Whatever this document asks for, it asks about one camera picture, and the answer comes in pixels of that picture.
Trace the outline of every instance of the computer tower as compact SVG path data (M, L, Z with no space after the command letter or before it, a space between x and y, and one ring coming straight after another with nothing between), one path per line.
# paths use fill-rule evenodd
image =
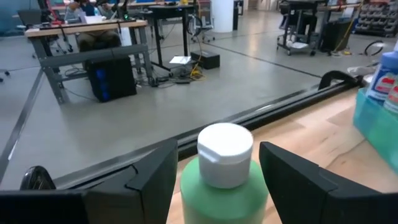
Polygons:
M89 61L86 67L93 93L100 102L137 94L129 57Z
M326 52L344 50L347 47L351 32L348 32L346 37L344 35L349 29L350 23L350 21L329 22L322 35L321 50Z

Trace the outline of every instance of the white pillar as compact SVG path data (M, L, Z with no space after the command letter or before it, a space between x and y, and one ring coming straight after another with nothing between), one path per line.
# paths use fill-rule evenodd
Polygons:
M212 0L214 32L232 32L234 0Z

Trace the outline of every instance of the wooden table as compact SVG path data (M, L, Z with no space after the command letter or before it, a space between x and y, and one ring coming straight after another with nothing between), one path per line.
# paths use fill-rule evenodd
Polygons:
M272 142L338 175L380 192L397 192L398 176L353 126L357 89L344 92L284 119L254 130L252 158L259 163L259 143ZM168 224L183 224L179 162ZM269 198L264 224L281 223Z
M53 29L29 29L25 32L25 36L32 42L37 58L40 62L40 73L44 72L47 76L47 80L50 83L51 89L59 104L65 102L65 92L63 91L63 82L75 78L82 77L64 77L59 74L58 67L65 65L73 65L76 63L85 62L87 60L101 59L110 60L117 56L127 57L128 55L134 55L135 67L139 74L141 74L141 60L139 54L144 56L145 70L148 81L152 78L152 69L150 65L150 58L148 53L148 45L146 39L145 26L147 21L137 20L132 21L118 21L118 20L107 20L96 24L63 24L55 26ZM52 35L61 34L76 34L80 32L93 32L98 30L116 30L119 27L128 27L130 29L130 36L132 45L125 47L115 47L111 49L92 50L89 52L78 52L75 54L58 55L53 56L49 44L47 43L47 37ZM139 31L139 44L136 39L136 30Z

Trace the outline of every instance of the concrete floor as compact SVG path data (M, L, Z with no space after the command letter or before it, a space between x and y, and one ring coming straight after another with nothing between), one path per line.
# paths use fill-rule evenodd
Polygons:
M117 161L144 146L309 89L330 70L345 71L371 60L358 53L375 38L356 35L349 42L355 55L349 57L320 52L315 57L287 56L283 50L276 51L280 20L278 13L249 12L240 18L237 32L214 34L216 41L202 48L220 54L221 67L206 70L205 81L190 85L144 86L136 96L99 104L90 100L94 96L88 80L74 80L65 82L70 102L59 106L43 77L0 188L18 188L24 172L36 165L44 166L58 185L66 186L70 180L66 177L84 178L80 170L98 172L97 164ZM162 43L165 61L182 54L181 32L181 25L164 28L165 35L170 33ZM0 99L6 104L0 108L3 148L36 78L38 63L30 57L33 49L23 38L5 39L0 46L0 68L13 70L0 87ZM149 46L154 48L154 41ZM198 49L198 44L190 44L190 50ZM157 52L151 52L156 61ZM166 75L157 71L158 76Z

